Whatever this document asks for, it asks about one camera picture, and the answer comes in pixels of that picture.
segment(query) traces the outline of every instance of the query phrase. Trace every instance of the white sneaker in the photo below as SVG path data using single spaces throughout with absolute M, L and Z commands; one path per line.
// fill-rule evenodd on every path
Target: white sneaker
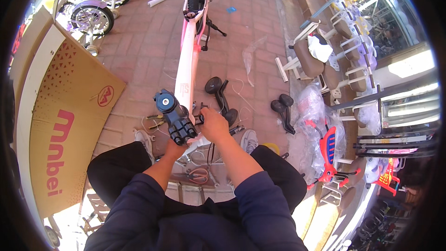
M 142 142 L 142 145 L 144 145 L 144 148 L 148 153 L 150 161 L 152 161 L 152 165 L 154 165 L 155 158 L 153 157 L 152 152 L 152 141 L 150 140 L 150 136 L 148 135 L 148 133 L 144 130 L 137 130 L 135 132 L 135 142 Z
M 248 154 L 251 154 L 256 147 L 259 146 L 257 141 L 257 134 L 253 129 L 248 129 L 244 132 L 242 140 L 240 141 L 240 146 Z

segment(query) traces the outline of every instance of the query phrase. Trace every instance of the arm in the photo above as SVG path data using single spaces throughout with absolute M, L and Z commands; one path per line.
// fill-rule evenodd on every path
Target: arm
M 172 139 L 169 139 L 163 158 L 161 158 L 158 163 L 143 171 L 143 173 L 153 177 L 165 192 L 174 163 L 181 157 L 181 155 L 183 155 L 186 149 L 187 146 L 180 147 Z
M 148 243 L 154 239 L 151 235 L 157 232 L 172 167 L 184 150 L 185 147 L 169 140 L 163 158 L 132 178 L 116 199 L 104 225 L 88 237 L 86 251 L 122 249 L 143 232 L 147 233 Z
M 242 224 L 261 250 L 307 250 L 296 233 L 282 190 L 229 134 L 227 121 L 203 108 L 202 132 L 219 148 L 234 186 Z
M 204 116 L 203 135 L 220 150 L 234 187 L 239 186 L 248 177 L 263 171 L 252 156 L 246 153 L 229 134 L 227 120 L 221 114 L 212 108 L 203 108 L 201 113 Z

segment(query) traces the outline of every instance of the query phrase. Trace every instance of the hand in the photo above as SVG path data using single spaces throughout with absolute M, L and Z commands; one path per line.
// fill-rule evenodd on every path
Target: hand
M 204 116 L 204 124 L 201 128 L 201 132 L 210 142 L 220 144 L 225 141 L 229 134 L 229 125 L 227 120 L 215 109 L 203 108 L 200 113 Z
M 164 156 L 177 160 L 183 155 L 188 147 L 188 145 L 179 146 L 174 142 L 174 140 L 169 139 L 167 140 L 166 152 Z

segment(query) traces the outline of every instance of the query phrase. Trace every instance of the pink and white bicycle frame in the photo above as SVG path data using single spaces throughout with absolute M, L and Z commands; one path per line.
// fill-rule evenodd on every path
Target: pink and white bicycle frame
M 205 0 L 203 10 L 200 10 L 193 19 L 187 21 L 184 19 L 183 30 L 181 33 L 181 54 L 178 64 L 177 78 L 175 81 L 174 95 L 180 105 L 189 111 L 189 119 L 195 125 L 195 118 L 192 115 L 193 104 L 193 87 L 195 86 L 195 75 L 197 73 L 198 53 L 201 52 L 200 40 L 206 26 L 206 15 L 209 0 Z M 187 0 L 184 2 L 183 10 L 187 10 Z M 203 27 L 200 33 L 197 31 L 197 22 L 203 18 Z M 192 143 L 184 152 L 188 154 L 197 147 L 210 144 L 210 142 L 200 133 L 194 139 L 189 139 L 188 143 Z

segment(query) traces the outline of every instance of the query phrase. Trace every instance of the training wheel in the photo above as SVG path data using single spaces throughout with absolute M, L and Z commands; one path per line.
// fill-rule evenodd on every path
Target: training wheel
M 271 109 L 275 111 L 276 113 L 283 113 L 286 111 L 286 106 L 280 102 L 279 100 L 272 100 L 271 101 Z
M 110 9 L 111 13 L 113 14 L 113 18 L 117 19 L 119 17 L 119 10 L 118 9 Z
M 288 107 L 291 107 L 294 104 L 293 98 L 286 94 L 280 94 L 279 101 Z
M 97 56 L 99 53 L 99 48 L 94 45 L 89 45 L 86 47 L 86 50 L 92 54 L 92 56 Z
M 208 94 L 215 94 L 217 91 L 219 91 L 222 84 L 222 80 L 219 77 L 215 76 L 207 81 L 206 85 L 204 86 L 204 91 Z
M 227 113 L 224 115 L 224 118 L 227 120 L 229 126 L 232 126 L 234 122 L 236 122 L 237 115 L 239 112 L 236 109 L 230 109 L 227 111 Z

